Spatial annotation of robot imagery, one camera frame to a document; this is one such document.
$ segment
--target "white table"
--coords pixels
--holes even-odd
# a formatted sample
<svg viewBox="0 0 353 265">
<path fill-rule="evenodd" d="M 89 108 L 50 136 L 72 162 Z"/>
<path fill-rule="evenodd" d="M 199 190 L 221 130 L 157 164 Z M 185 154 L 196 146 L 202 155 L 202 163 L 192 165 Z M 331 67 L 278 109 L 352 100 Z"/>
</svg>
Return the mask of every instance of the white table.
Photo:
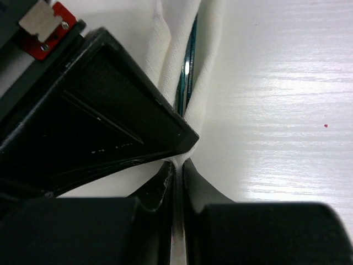
<svg viewBox="0 0 353 265">
<path fill-rule="evenodd" d="M 235 201 L 328 203 L 353 235 L 353 2 L 229 0 L 211 80 L 199 172 Z"/>
</svg>

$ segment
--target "white fabric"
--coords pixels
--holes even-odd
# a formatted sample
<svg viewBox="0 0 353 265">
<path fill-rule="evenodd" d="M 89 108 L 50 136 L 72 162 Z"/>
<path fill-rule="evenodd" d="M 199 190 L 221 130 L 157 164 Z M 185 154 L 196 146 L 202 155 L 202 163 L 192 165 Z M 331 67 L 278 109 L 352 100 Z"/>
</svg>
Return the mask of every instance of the white fabric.
<svg viewBox="0 0 353 265">
<path fill-rule="evenodd" d="M 171 105 L 174 105 L 192 24 L 199 13 L 194 91 L 185 120 L 201 136 L 206 88 L 220 40 L 224 0 L 63 0 L 62 3 L 86 21 L 89 28 L 106 27 Z M 169 159 L 179 173 L 181 165 L 194 149 Z M 161 162 L 154 162 L 130 168 L 81 186 L 64 196 L 126 196 L 153 177 L 160 166 Z M 171 264 L 186 264 L 182 218 L 181 213 L 174 213 Z"/>
</svg>

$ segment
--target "screw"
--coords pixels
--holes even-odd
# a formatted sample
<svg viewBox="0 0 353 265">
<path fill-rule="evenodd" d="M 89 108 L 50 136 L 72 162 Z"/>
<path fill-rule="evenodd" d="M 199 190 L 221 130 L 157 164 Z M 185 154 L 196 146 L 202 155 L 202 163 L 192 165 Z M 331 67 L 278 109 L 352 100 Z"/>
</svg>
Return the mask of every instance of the screw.
<svg viewBox="0 0 353 265">
<path fill-rule="evenodd" d="M 62 27 L 64 30 L 68 30 L 68 28 L 70 27 L 70 25 L 69 25 L 66 21 L 63 21 L 63 22 L 61 22 L 61 27 Z"/>
<path fill-rule="evenodd" d="M 40 46 L 40 49 L 42 51 L 49 51 L 49 45 L 48 44 L 43 44 L 42 46 Z"/>
</svg>

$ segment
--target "crumpled cloth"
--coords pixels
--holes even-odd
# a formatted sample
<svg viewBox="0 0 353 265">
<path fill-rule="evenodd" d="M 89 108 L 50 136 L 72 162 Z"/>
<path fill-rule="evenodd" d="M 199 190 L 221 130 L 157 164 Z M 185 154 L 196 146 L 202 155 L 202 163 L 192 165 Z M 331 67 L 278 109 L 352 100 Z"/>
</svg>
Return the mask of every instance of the crumpled cloth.
<svg viewBox="0 0 353 265">
<path fill-rule="evenodd" d="M 88 29 L 106 27 L 134 58 L 167 101 L 174 105 L 192 24 L 198 14 L 193 92 L 185 121 L 202 137 L 208 82 L 221 39 L 226 0 L 62 0 Z M 188 153 L 168 158 L 181 175 Z M 162 161 L 112 174 L 66 193 L 65 197 L 127 196 L 146 183 Z M 177 187 L 176 194 L 182 192 Z M 171 264 L 186 264 L 181 213 L 174 213 Z"/>
</svg>

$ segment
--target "wood grain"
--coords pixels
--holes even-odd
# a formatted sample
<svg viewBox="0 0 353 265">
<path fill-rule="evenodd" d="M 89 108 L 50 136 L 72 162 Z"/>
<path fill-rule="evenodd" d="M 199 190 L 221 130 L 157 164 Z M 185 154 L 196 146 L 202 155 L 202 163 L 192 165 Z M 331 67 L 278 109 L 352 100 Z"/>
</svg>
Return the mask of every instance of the wood grain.
<svg viewBox="0 0 353 265">
<path fill-rule="evenodd" d="M 326 202 L 353 235 L 353 2 L 229 0 L 211 79 L 200 173 L 235 201 Z"/>
</svg>

